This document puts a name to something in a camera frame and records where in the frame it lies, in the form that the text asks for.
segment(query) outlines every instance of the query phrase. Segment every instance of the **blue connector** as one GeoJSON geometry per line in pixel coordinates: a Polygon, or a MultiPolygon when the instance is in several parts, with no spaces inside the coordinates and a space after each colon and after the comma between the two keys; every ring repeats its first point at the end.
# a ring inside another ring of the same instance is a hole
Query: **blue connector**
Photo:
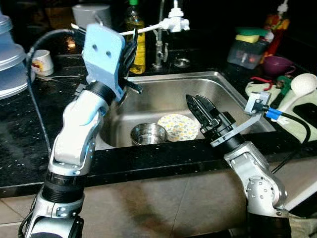
{"type": "Polygon", "coordinates": [[[267,118],[272,118],[274,120],[277,120],[282,113],[283,112],[281,112],[279,110],[276,110],[274,108],[269,108],[267,113],[266,113],[266,117],[267,118]]]}

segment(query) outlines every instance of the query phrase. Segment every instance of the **sponge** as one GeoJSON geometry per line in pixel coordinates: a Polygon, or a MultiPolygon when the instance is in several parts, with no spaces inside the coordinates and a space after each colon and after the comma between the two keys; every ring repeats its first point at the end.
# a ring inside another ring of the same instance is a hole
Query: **sponge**
{"type": "Polygon", "coordinates": [[[245,41],[249,43],[255,43],[259,40],[259,35],[253,35],[253,36],[243,36],[243,35],[236,35],[236,40],[239,41],[245,41]]]}
{"type": "Polygon", "coordinates": [[[268,30],[265,30],[259,27],[236,27],[236,32],[239,35],[244,35],[244,36],[253,36],[253,35],[266,36],[268,30]]]}

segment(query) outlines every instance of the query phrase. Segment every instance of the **patterned plate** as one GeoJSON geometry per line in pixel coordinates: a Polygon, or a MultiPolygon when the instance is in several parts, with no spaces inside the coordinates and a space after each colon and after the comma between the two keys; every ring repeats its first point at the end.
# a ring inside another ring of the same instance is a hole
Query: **patterned plate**
{"type": "Polygon", "coordinates": [[[200,125],[189,117],[169,114],[158,120],[158,124],[167,131],[169,141],[193,140],[199,133],[200,125]]]}

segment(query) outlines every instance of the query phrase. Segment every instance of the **yellow sponge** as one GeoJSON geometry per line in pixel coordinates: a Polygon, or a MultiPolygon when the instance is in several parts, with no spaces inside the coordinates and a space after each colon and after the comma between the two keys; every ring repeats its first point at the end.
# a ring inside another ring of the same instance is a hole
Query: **yellow sponge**
{"type": "Polygon", "coordinates": [[[259,40],[259,35],[253,35],[253,36],[243,36],[243,35],[236,35],[236,40],[239,41],[246,41],[249,43],[255,43],[259,40]]]}

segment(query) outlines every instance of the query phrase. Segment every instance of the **plastic bottle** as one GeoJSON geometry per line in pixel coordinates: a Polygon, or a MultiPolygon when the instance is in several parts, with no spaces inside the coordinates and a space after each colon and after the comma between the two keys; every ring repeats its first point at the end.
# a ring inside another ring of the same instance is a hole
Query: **plastic bottle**
{"type": "MultiPolygon", "coordinates": [[[[129,2],[130,6],[127,9],[125,17],[127,31],[131,31],[134,28],[144,28],[144,21],[140,18],[138,13],[138,0],[129,0],[129,2]]],[[[132,36],[127,36],[127,41],[131,39],[132,36]]],[[[145,33],[138,34],[137,52],[130,71],[135,74],[142,74],[145,71],[145,33]]]]}

